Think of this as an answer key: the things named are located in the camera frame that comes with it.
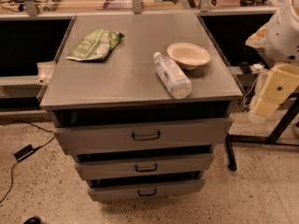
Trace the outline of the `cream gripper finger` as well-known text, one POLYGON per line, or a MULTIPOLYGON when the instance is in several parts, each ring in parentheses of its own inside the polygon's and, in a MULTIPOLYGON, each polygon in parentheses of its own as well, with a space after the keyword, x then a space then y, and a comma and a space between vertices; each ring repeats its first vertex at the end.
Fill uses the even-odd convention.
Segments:
POLYGON ((267 30, 267 25, 264 24, 253 35, 248 37, 245 44, 254 49, 264 49, 265 48, 266 30, 267 30))
POLYGON ((281 104, 281 100, 266 100, 255 95, 251 99, 251 113, 259 117, 268 118, 281 104))

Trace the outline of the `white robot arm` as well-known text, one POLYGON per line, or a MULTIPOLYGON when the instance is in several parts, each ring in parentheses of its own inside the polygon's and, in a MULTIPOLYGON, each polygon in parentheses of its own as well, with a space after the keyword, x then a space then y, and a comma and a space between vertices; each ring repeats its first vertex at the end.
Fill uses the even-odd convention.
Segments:
POLYGON ((299 0, 285 0, 268 23, 246 40, 264 49, 274 66, 258 76, 249 104, 249 118, 262 122, 299 87, 299 0))

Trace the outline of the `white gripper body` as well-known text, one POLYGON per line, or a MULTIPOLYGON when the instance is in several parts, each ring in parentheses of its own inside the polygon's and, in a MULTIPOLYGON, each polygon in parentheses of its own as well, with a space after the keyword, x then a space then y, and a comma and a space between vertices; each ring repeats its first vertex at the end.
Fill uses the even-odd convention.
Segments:
POLYGON ((265 101, 285 101, 299 86, 299 66, 277 63, 267 75, 261 91, 265 101))

